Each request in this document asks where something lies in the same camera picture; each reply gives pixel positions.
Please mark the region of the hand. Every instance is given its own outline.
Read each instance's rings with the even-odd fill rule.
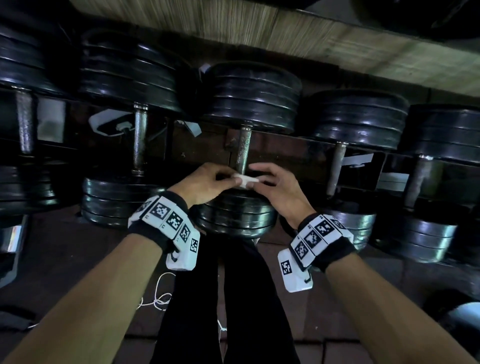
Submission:
[[[182,197],[190,208],[193,205],[200,205],[213,200],[224,190],[241,185],[241,178],[239,177],[216,181],[216,175],[219,173],[231,176],[237,172],[227,166],[205,163],[190,176],[171,186],[168,190]]]
[[[287,220],[293,229],[297,230],[307,216],[315,213],[292,172],[274,163],[253,163],[249,165],[249,168],[273,174],[257,177],[260,182],[249,182],[247,188],[254,189],[268,198],[275,210]]]

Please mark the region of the metal dumbbell handle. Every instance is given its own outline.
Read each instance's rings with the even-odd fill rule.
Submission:
[[[240,129],[237,163],[235,164],[235,169],[240,174],[245,174],[245,170],[247,168],[248,150],[250,148],[251,137],[252,137],[251,128],[243,127]]]
[[[347,150],[347,143],[338,142],[335,145],[335,151],[333,153],[332,167],[330,168],[330,176],[327,181],[326,195],[327,198],[333,197],[336,191],[336,185],[338,184],[338,178],[340,177],[340,171],[342,170],[343,158]]]
[[[18,134],[22,154],[32,155],[36,141],[36,120],[34,117],[34,99],[27,90],[16,92]]]
[[[420,195],[421,186],[432,170],[433,157],[419,155],[413,173],[408,177],[407,185],[403,193],[403,206],[413,210],[415,202]]]
[[[135,136],[133,139],[133,170],[135,176],[144,175],[145,134],[147,131],[147,105],[135,104]]]

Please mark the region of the wooden board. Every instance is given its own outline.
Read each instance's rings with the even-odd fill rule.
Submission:
[[[475,52],[243,0],[71,0],[81,12],[480,97]]]

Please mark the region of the person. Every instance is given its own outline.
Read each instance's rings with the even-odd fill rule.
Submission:
[[[266,173],[249,187],[268,198],[292,228],[315,216],[291,172],[273,163],[249,167]],[[234,172],[206,163],[170,187],[168,198],[186,211],[239,185],[241,181],[231,177]],[[217,181],[219,173],[230,178]],[[165,239],[150,239],[141,229],[135,231],[51,309],[4,364],[112,362],[165,247]],[[321,268],[375,363],[476,363],[345,244],[329,253],[323,256]],[[216,322],[218,255],[225,261],[225,362],[299,363],[269,269],[255,245],[210,235],[201,237],[195,269],[177,273],[151,363],[221,363]]]

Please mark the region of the leg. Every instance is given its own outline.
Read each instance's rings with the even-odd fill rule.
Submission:
[[[216,317],[217,259],[215,245],[202,236],[195,269],[175,273],[151,364],[222,363]]]
[[[230,240],[222,245],[228,328],[225,363],[300,364],[263,257],[252,243]]]

